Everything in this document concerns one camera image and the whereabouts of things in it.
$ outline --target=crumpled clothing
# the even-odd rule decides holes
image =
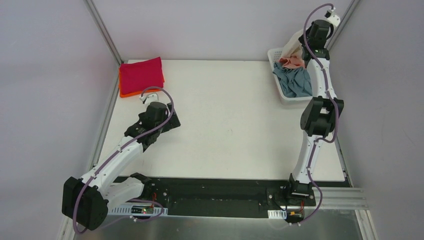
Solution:
[[[287,69],[305,68],[305,61],[295,55],[292,55],[291,57],[282,57],[279,62]]]
[[[311,77],[304,67],[286,68],[280,62],[274,63],[272,71],[278,77],[282,93],[288,98],[311,97]]]

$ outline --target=red wire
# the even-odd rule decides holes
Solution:
[[[153,202],[154,202],[154,201],[156,201],[156,197],[157,197],[156,192],[154,192],[154,193],[151,195],[151,198],[153,199]]]

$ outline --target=blue cloth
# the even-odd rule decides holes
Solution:
[[[272,73],[278,77],[284,96],[288,98],[312,96],[311,77],[304,67],[290,69],[275,62]]]

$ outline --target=white cloth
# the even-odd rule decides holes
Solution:
[[[281,58],[290,58],[297,57],[298,59],[302,59],[302,45],[299,42],[299,38],[303,35],[304,30],[301,29],[297,31],[293,36],[291,36],[288,43],[282,48]]]

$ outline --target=red folded cloth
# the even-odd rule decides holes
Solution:
[[[160,57],[136,63],[122,63],[119,68],[119,96],[139,95],[148,87],[164,87],[162,60]]]

